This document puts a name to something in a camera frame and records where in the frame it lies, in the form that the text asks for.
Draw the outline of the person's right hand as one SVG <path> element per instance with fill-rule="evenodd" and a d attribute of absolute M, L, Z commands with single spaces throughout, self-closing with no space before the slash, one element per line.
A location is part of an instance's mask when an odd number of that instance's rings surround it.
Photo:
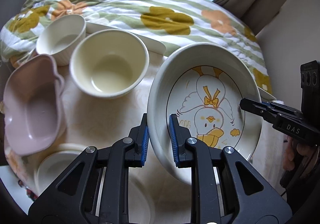
<path fill-rule="evenodd" d="M 310 162 L 308 167 L 301 175 L 301 178 L 303 178 L 315 167 L 318 160 L 319 148 L 302 144 L 297 144 L 296 148 L 294 148 L 294 139 L 290 136 L 286 136 L 286 139 L 287 146 L 285 148 L 283 156 L 283 169 L 286 171 L 292 171 L 295 168 L 295 163 L 293 162 L 295 155 L 299 154 L 306 160 L 305 165 Z"/>

